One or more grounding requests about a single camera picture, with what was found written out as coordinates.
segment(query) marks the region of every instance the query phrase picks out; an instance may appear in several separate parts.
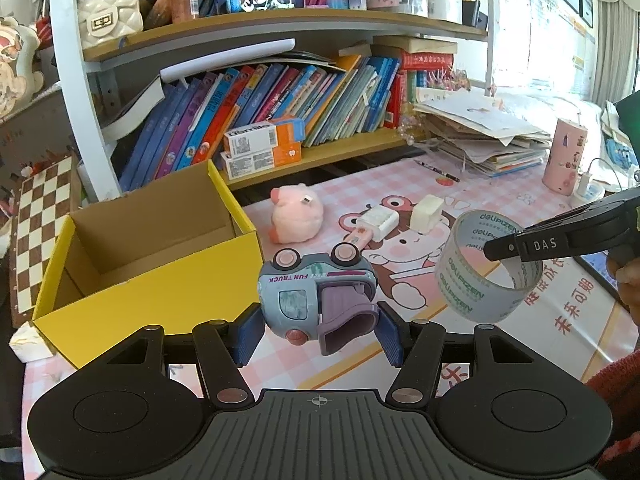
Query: hand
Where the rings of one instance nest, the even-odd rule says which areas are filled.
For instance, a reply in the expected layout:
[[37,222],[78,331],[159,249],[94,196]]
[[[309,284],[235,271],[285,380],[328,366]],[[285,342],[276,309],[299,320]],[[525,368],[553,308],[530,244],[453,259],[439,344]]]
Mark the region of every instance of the hand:
[[618,281],[620,299],[629,307],[631,319],[640,326],[640,258],[631,260],[621,268],[607,256],[607,270]]

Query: pink tablecloth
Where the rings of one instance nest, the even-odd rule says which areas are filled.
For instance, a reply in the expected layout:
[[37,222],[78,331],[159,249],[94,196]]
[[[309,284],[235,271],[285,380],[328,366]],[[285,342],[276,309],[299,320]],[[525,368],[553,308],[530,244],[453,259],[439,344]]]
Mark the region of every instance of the pink tablecloth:
[[[442,161],[445,171],[455,171]],[[405,318],[427,317],[452,332],[470,332],[473,324],[446,308],[433,279],[433,267],[446,241],[450,224],[462,212],[482,208],[500,212],[523,226],[568,210],[566,197],[552,193],[540,179],[543,167],[495,179],[466,178],[460,183],[438,176],[411,160],[374,168],[314,187],[325,205],[321,232],[304,244],[294,244],[301,253],[323,252],[340,241],[355,216],[378,203],[397,209],[402,221],[423,196],[445,199],[442,223],[429,235],[407,232],[391,236],[382,247],[366,250],[376,264],[380,279],[378,299],[390,302]],[[265,258],[278,249],[268,241],[271,202],[245,208],[256,225]],[[575,377],[585,380],[605,364],[632,351],[638,330],[629,316],[575,262],[568,258],[545,262],[545,276],[525,302],[501,327],[555,362]],[[398,278],[410,274],[409,278]],[[492,280],[503,279],[500,268],[487,269]],[[193,367],[175,366],[172,376],[200,393]],[[73,372],[60,356],[30,363],[24,380],[23,459],[26,480],[33,480],[42,466],[31,446],[26,421],[33,403],[57,382]],[[258,394],[262,388],[378,388],[386,393],[397,371],[369,335],[349,343],[333,356],[322,357],[318,346],[291,347],[267,330],[266,336],[242,374]],[[439,392],[467,376],[466,365],[443,367]]]

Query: pink plush toy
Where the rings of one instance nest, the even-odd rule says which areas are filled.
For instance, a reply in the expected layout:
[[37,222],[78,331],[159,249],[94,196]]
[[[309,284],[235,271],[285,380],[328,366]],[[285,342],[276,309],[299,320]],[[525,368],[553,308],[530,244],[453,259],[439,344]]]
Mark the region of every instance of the pink plush toy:
[[271,201],[275,204],[269,230],[273,243],[305,242],[318,234],[324,207],[315,191],[305,184],[275,187]]

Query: yellow cardboard box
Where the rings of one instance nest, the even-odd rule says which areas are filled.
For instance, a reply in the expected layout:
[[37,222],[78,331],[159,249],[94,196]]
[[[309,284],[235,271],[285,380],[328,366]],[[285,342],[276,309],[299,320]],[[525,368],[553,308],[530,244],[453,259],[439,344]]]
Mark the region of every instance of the yellow cardboard box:
[[261,265],[255,227],[202,162],[67,216],[33,320],[79,368],[146,325],[234,320]]

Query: tape roll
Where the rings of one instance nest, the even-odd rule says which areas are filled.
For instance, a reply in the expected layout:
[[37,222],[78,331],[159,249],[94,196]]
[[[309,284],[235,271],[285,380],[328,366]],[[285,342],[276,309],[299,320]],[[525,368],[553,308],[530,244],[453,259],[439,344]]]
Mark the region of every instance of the tape roll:
[[436,265],[438,287],[449,308],[476,323],[496,323],[524,300],[542,277],[542,262],[523,262],[519,256],[501,260],[514,288],[491,282],[468,262],[461,248],[482,250],[484,244],[522,231],[510,218],[490,211],[469,211],[458,217]]

